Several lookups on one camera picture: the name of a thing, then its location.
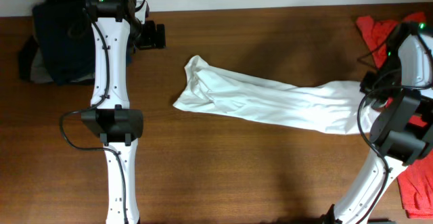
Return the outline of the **white robot print t-shirt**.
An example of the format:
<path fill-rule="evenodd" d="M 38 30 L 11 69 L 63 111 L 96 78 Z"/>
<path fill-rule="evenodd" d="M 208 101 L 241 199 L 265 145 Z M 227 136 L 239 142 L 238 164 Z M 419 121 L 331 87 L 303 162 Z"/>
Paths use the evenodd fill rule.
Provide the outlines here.
<path fill-rule="evenodd" d="M 297 87 L 209 65 L 195 55 L 185 66 L 187 85 L 173 104 L 179 110 L 218 114 L 335 135 L 369 132 L 379 112 L 358 109 L 356 81 Z"/>

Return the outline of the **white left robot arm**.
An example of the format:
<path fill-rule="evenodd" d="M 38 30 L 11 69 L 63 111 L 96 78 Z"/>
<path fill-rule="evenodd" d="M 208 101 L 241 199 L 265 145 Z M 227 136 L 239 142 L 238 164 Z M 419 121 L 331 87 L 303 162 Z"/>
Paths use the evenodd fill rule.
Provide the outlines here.
<path fill-rule="evenodd" d="M 101 141 L 108 167 L 106 223 L 139 223 L 135 194 L 135 155 L 143 134 L 143 113 L 130 107 L 127 56 L 166 47 L 165 27 L 147 20 L 149 7 L 138 0 L 86 0 L 95 43 L 95 84 L 84 125 Z"/>

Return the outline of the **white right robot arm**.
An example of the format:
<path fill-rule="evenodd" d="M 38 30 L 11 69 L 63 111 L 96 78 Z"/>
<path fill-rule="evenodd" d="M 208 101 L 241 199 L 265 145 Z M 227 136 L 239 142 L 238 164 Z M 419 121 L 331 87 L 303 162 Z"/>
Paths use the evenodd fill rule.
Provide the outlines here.
<path fill-rule="evenodd" d="M 381 108 L 368 135 L 367 160 L 348 192 L 320 223 L 369 223 L 389 185 L 432 151 L 432 27 L 401 22 L 383 41 L 386 59 L 361 81 L 358 109 Z"/>

